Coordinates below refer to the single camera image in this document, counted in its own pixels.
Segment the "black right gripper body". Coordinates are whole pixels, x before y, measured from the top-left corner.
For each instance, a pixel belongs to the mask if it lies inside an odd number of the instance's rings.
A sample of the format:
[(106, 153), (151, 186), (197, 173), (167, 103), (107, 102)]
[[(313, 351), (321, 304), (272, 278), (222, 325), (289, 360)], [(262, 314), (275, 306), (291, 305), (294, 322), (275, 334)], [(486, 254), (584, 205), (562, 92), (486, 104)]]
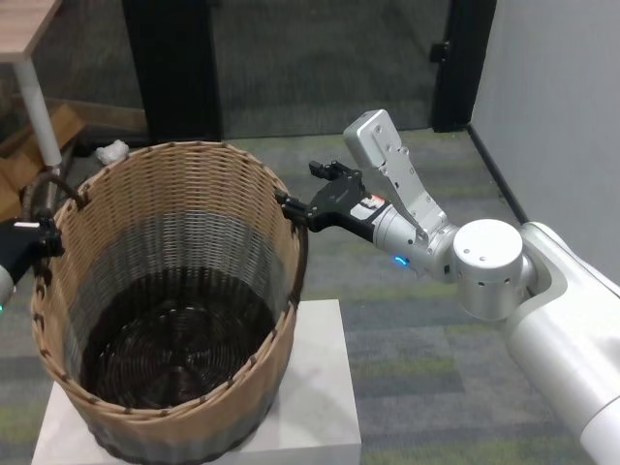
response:
[(388, 202), (366, 190), (358, 170), (315, 176), (326, 179), (327, 184), (307, 206), (306, 227), (313, 233), (339, 227), (372, 241), (373, 221), (388, 207)]

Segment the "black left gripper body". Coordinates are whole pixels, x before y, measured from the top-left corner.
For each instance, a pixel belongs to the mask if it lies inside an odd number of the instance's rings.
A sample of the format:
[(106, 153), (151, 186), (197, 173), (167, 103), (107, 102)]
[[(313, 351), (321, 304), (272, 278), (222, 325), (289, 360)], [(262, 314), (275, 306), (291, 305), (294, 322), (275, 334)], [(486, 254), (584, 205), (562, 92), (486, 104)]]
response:
[(16, 284), (42, 257), (40, 223), (8, 220), (1, 223), (1, 266)]

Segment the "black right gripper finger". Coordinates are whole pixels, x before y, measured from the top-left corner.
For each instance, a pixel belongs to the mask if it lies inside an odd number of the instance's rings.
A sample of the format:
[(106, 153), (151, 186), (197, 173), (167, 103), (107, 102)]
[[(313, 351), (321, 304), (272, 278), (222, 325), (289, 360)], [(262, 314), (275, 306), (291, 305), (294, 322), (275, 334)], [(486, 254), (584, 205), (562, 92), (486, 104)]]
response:
[(336, 181), (340, 179), (354, 180), (361, 178), (360, 170), (350, 169), (338, 161), (333, 161), (328, 164), (311, 161), (309, 163), (309, 170), (313, 176), (327, 181)]
[(284, 191), (275, 191), (274, 198), (279, 203), (286, 219), (297, 225), (308, 225), (308, 205)]

